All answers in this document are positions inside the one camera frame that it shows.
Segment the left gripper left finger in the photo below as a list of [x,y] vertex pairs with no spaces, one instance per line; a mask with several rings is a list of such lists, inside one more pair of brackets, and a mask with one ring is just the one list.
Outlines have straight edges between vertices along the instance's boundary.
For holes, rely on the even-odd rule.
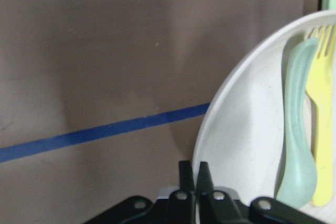
[[178,168],[180,180],[178,203],[181,206],[182,223],[195,223],[196,196],[191,162],[180,161]]

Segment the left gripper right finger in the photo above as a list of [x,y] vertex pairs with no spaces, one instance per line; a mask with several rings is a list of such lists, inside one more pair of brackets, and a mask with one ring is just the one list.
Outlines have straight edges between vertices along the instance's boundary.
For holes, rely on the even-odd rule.
[[236,192],[225,187],[214,187],[207,162],[200,162],[196,190],[200,223],[250,223],[248,207]]

